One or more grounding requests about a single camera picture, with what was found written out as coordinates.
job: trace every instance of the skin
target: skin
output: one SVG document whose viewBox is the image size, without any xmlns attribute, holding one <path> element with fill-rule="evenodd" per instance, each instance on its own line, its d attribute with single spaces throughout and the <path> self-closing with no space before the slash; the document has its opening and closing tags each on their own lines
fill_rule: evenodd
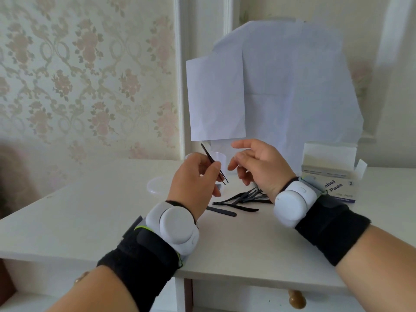
<svg viewBox="0 0 416 312">
<path fill-rule="evenodd" d="M 237 169 L 244 184 L 255 181 L 274 202 L 295 174 L 272 146 L 256 140 L 239 140 L 238 152 L 228 165 Z M 188 157 L 172 182 L 168 199 L 184 204 L 197 220 L 215 187 L 221 164 L 211 164 L 199 153 Z M 336 271 L 367 312 L 416 311 L 416 249 L 387 232 L 370 226 L 336 266 Z M 48 312 L 136 312 L 133 298 L 107 267 L 97 267 L 76 284 Z"/>
</svg>

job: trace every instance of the alcohol pads box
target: alcohol pads box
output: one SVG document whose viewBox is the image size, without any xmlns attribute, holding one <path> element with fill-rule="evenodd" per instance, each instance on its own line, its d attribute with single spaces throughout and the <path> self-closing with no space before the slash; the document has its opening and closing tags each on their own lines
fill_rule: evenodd
<svg viewBox="0 0 416 312">
<path fill-rule="evenodd" d="M 355 203 L 367 164 L 354 166 L 356 144 L 307 142 L 303 149 L 302 177 L 314 176 L 328 194 L 346 203 Z"/>
</svg>

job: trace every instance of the person's right hand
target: person's right hand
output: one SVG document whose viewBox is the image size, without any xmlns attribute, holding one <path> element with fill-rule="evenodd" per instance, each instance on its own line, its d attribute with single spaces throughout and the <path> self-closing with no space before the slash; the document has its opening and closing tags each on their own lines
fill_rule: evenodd
<svg viewBox="0 0 416 312">
<path fill-rule="evenodd" d="M 257 140 L 237 140 L 231 143 L 237 152 L 228 165 L 228 170 L 237 168 L 238 177 L 248 186 L 252 181 L 275 202 L 276 196 L 289 180 L 296 177 L 286 160 L 275 147 Z"/>
</svg>

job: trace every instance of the hand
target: hand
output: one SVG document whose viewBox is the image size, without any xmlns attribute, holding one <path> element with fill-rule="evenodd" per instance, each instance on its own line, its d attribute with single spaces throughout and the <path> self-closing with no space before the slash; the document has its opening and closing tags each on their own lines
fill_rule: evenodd
<svg viewBox="0 0 416 312">
<path fill-rule="evenodd" d="M 192 153 L 176 171 L 167 200 L 183 204 L 198 220 L 207 208 L 211 195 L 221 196 L 215 186 L 216 180 L 222 180 L 220 169 L 220 162 L 211 164 L 206 155 Z"/>
<path fill-rule="evenodd" d="M 236 149 L 249 148 L 236 153 L 228 170 L 237 168 L 238 177 L 248 186 L 252 181 L 274 203 L 286 183 L 296 175 L 275 147 L 257 140 L 237 140 L 231 143 Z"/>
</svg>

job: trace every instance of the person's left hand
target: person's left hand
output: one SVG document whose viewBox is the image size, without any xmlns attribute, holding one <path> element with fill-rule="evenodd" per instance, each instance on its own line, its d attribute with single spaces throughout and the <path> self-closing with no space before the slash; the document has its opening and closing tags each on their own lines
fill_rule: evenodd
<svg viewBox="0 0 416 312">
<path fill-rule="evenodd" d="M 222 181 L 220 169 L 220 162 L 211 164 L 206 155 L 192 153 L 176 171 L 167 200 L 183 204 L 198 220 L 207 208 L 211 195 L 221 196 L 215 186 L 216 180 Z"/>
</svg>

